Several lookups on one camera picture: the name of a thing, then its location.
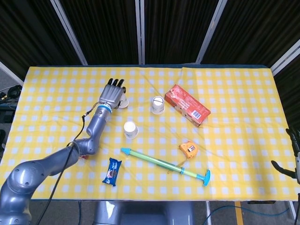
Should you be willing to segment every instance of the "robot finger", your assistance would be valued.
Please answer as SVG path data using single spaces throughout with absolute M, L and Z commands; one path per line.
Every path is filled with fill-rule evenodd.
M 124 82 L 124 79 L 121 79 L 117 86 L 120 88 L 122 86 L 123 82 Z
M 109 81 L 108 81 L 108 85 L 111 85 L 112 84 L 112 82 L 113 82 L 113 79 L 111 78 L 111 79 L 109 79 Z
M 113 86 L 117 86 L 118 81 L 119 81 L 118 79 L 115 79 L 114 82 L 112 83 Z

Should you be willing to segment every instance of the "floor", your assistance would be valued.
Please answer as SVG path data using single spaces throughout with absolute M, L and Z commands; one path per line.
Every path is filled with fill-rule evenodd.
M 2 74 L 0 71 L 0 90 L 9 86 L 15 85 L 16 82 L 10 77 Z M 4 129 L 7 133 L 4 143 L 7 140 L 8 133 L 10 131 L 11 124 L 0 124 L 0 129 Z M 35 224 L 39 215 L 41 214 L 46 201 L 31 201 L 30 212 L 32 214 L 32 224 Z M 210 210 L 213 211 L 218 207 L 234 205 L 234 202 L 210 202 Z M 96 202 L 83 201 L 82 202 L 82 220 L 81 224 L 91 225 L 93 223 L 93 216 Z M 276 202 L 275 204 L 248 204 L 247 202 L 241 202 L 241 206 L 256 212 L 276 214 L 289 208 L 288 202 Z M 292 225 L 293 215 L 291 210 L 277 217 L 267 217 L 250 213 L 246 210 L 242 210 L 242 223 L 238 225 Z M 78 224 L 79 219 L 79 207 L 78 201 L 52 201 L 43 220 L 43 225 L 75 225 Z M 194 202 L 194 224 L 202 225 L 206 219 L 206 206 L 205 202 Z M 211 216 L 213 225 L 236 225 L 236 209 L 224 208 L 216 211 Z

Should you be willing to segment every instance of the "tablecloth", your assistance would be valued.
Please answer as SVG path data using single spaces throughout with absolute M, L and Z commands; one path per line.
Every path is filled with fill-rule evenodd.
M 64 148 L 111 77 L 125 79 L 129 106 L 113 111 L 98 154 L 64 172 L 54 199 L 297 199 L 296 180 L 270 163 L 294 168 L 285 115 L 267 68 L 30 67 L 1 161 L 0 183 L 17 164 Z M 163 114 L 150 112 L 152 98 L 164 96 L 174 84 L 211 110 L 200 127 L 167 103 Z M 123 134 L 127 120 L 139 127 L 133 140 Z M 88 135 L 84 131 L 80 137 Z M 177 164 L 185 159 L 178 146 L 188 140 L 199 152 L 184 167 L 203 175 L 210 169 L 207 187 L 120 152 L 128 147 Z M 122 160 L 116 187 L 102 183 L 109 157 Z M 48 177 L 33 198 L 47 199 L 57 177 Z

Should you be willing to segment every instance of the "robotic hand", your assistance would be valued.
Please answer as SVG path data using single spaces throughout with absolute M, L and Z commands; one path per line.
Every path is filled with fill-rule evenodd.
M 97 153 L 106 118 L 112 113 L 112 109 L 119 107 L 121 96 L 126 92 L 126 88 L 121 87 L 124 80 L 121 79 L 119 83 L 118 81 L 111 78 L 105 86 L 99 98 L 100 105 L 86 129 L 89 138 L 79 140 L 75 138 L 69 146 L 44 159 L 23 162 L 13 169 L 0 191 L 1 225 L 29 225 L 30 199 L 46 177 L 54 176 L 69 168 L 81 155 Z M 83 121 L 92 109 L 82 116 Z
M 292 141 L 292 149 L 294 151 L 294 156 L 296 160 L 295 171 L 284 169 L 273 160 L 271 161 L 271 163 L 277 171 L 293 179 L 297 179 L 297 182 L 300 184 L 300 131 L 294 129 L 286 129 L 286 132 L 288 133 Z

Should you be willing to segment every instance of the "blue cable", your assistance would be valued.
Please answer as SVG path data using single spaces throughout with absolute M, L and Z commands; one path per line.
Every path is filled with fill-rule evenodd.
M 268 214 L 268 213 L 262 213 L 262 212 L 255 212 L 253 210 L 249 210 L 249 209 L 246 209 L 246 208 L 243 208 L 243 207 L 239 207 L 239 206 L 235 206 L 235 205 L 225 205 L 225 206 L 221 206 L 215 210 L 213 210 L 208 217 L 206 217 L 203 225 L 206 224 L 208 218 L 215 212 L 221 210 L 221 209 L 224 209 L 224 208 L 239 208 L 239 209 L 242 209 L 242 210 L 245 210 L 245 211 L 248 211 L 248 212 L 251 212 L 251 213 L 254 213 L 254 214 L 257 214 L 257 215 L 261 215 L 261 216 L 267 216 L 267 217 L 277 217 L 277 216 L 280 216 L 281 214 L 284 214 L 285 212 L 287 212 L 288 210 L 290 210 L 290 208 L 287 208 L 286 210 L 284 210 L 283 212 L 280 212 L 280 213 L 276 213 L 276 214 Z
M 78 225 L 81 224 L 81 201 L 78 202 L 78 207 L 79 207 L 79 221 L 78 221 Z

